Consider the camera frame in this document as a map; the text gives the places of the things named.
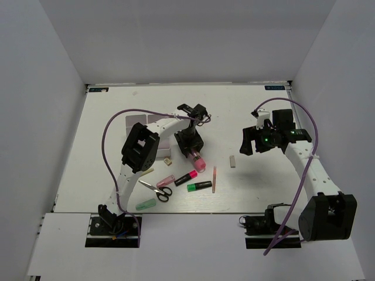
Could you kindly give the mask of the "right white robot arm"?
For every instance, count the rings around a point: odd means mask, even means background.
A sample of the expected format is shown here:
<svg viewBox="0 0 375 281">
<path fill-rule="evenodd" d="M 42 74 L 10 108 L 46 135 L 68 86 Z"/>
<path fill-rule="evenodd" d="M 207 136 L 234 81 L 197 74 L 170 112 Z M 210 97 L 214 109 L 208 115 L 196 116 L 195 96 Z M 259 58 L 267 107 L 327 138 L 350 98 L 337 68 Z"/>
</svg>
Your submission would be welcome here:
<svg viewBox="0 0 375 281">
<path fill-rule="evenodd" d="M 333 182 L 313 153 L 313 142 L 305 129 L 298 129 L 290 109 L 253 111 L 256 125 L 243 129 L 240 153 L 250 156 L 279 148 L 292 163 L 307 196 L 304 208 L 290 203 L 271 204 L 265 211 L 265 228 L 298 231 L 306 241 L 344 240 L 350 237 L 357 201 Z"/>
</svg>

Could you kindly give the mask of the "pink black highlighter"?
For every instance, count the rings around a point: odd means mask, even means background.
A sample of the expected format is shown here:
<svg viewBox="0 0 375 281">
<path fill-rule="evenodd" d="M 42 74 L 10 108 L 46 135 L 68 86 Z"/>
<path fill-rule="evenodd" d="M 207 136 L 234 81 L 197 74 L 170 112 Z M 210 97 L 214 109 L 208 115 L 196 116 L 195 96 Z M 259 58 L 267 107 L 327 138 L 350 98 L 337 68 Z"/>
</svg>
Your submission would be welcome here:
<svg viewBox="0 0 375 281">
<path fill-rule="evenodd" d="M 195 177 L 197 177 L 198 175 L 198 172 L 196 170 L 192 170 L 191 172 L 185 174 L 184 176 L 176 179 L 174 181 L 174 184 L 175 186 L 180 186 L 188 181 L 190 181 L 191 179 L 194 179 Z"/>
</svg>

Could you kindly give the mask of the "orange slim highlighter pen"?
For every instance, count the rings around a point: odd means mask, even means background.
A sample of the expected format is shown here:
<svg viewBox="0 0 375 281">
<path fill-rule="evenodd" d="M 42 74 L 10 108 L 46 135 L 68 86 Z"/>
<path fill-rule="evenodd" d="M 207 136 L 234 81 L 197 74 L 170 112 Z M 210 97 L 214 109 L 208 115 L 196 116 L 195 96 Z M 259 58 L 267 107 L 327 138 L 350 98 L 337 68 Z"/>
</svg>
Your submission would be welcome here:
<svg viewBox="0 0 375 281">
<path fill-rule="evenodd" d="M 217 167 L 213 167 L 213 178 L 212 178 L 212 193 L 216 192 L 216 177 L 217 177 Z"/>
</svg>

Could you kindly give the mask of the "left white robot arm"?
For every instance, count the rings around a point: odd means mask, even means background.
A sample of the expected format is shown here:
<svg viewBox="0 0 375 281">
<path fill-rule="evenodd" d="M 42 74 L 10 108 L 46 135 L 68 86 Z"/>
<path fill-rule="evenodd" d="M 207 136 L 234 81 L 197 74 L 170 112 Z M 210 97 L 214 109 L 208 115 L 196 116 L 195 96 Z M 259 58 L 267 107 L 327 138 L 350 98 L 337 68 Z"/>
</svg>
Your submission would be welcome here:
<svg viewBox="0 0 375 281">
<path fill-rule="evenodd" d="M 116 117 L 128 112 L 159 115 L 162 119 L 148 125 L 139 122 L 133 125 L 121 149 L 120 175 L 116 177 L 105 154 L 105 139 L 109 127 Z M 141 232 L 137 217 L 128 211 L 128 202 L 141 174 L 154 164 L 159 143 L 173 135 L 184 157 L 196 155 L 204 146 L 204 141 L 196 128 L 210 121 L 211 116 L 206 107 L 200 104 L 195 107 L 190 107 L 187 104 L 179 105 L 172 114 L 145 109 L 125 109 L 115 113 L 108 120 L 101 137 L 101 154 L 113 179 L 114 189 L 110 195 L 109 203 L 98 206 L 98 214 L 104 222 L 104 227 L 110 233 L 120 233 L 124 228 L 123 218 L 126 215 L 133 217 L 137 231 Z"/>
</svg>

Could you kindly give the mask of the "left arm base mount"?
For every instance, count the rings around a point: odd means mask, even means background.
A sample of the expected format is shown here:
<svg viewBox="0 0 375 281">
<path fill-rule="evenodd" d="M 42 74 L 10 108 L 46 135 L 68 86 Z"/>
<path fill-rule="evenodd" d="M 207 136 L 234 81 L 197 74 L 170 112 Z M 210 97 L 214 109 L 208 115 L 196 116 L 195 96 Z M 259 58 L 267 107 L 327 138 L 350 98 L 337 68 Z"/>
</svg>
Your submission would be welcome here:
<svg viewBox="0 0 375 281">
<path fill-rule="evenodd" d="M 121 217 L 111 228 L 99 216 L 92 216 L 86 235 L 86 248 L 139 248 L 138 226 L 129 216 Z"/>
</svg>

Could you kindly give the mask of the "green black highlighter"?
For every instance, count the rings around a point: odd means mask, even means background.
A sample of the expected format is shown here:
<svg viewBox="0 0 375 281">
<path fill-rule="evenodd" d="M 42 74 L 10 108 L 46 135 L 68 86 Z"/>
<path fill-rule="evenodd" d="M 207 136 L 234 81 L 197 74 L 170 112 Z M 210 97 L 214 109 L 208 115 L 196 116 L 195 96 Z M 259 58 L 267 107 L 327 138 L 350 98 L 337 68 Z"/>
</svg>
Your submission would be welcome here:
<svg viewBox="0 0 375 281">
<path fill-rule="evenodd" d="M 193 192 L 201 189 L 207 189 L 213 186 L 213 183 L 211 181 L 203 181 L 199 183 L 193 183 L 187 185 L 187 191 Z"/>
</svg>

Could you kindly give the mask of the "pink crayon tube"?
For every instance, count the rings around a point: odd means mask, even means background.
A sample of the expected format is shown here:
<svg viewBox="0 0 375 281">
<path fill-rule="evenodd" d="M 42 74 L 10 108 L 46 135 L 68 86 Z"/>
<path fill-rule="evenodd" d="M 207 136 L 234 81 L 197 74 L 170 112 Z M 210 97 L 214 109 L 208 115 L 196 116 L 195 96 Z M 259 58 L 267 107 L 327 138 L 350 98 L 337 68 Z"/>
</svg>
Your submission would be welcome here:
<svg viewBox="0 0 375 281">
<path fill-rule="evenodd" d="M 206 169 L 206 162 L 197 150 L 191 149 L 188 158 L 199 173 Z"/>
</svg>

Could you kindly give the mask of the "yellow slim highlighter pen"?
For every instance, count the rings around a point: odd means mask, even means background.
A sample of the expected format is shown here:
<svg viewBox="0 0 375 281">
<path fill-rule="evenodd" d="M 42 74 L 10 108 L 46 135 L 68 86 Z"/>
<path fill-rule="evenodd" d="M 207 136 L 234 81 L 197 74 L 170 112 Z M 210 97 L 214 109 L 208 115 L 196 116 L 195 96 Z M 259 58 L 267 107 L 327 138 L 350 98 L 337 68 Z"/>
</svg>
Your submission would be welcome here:
<svg viewBox="0 0 375 281">
<path fill-rule="evenodd" d="M 149 173 L 152 173 L 153 171 L 154 171 L 154 168 L 150 168 L 150 169 L 144 171 L 143 174 L 142 174 L 142 176 L 147 175 Z"/>
</svg>

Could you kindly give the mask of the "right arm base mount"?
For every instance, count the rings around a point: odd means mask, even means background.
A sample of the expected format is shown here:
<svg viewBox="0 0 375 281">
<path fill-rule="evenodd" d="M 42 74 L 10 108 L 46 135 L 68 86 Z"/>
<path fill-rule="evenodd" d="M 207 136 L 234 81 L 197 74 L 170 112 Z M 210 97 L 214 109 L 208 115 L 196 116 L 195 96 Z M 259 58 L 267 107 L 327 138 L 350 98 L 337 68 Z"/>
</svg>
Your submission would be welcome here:
<svg viewBox="0 0 375 281">
<path fill-rule="evenodd" d="M 278 225 L 268 225 L 266 218 L 260 215 L 242 215 L 238 219 L 238 224 L 244 229 L 246 249 L 267 249 L 278 230 Z M 290 234 L 273 248 L 301 248 L 299 232 Z"/>
</svg>

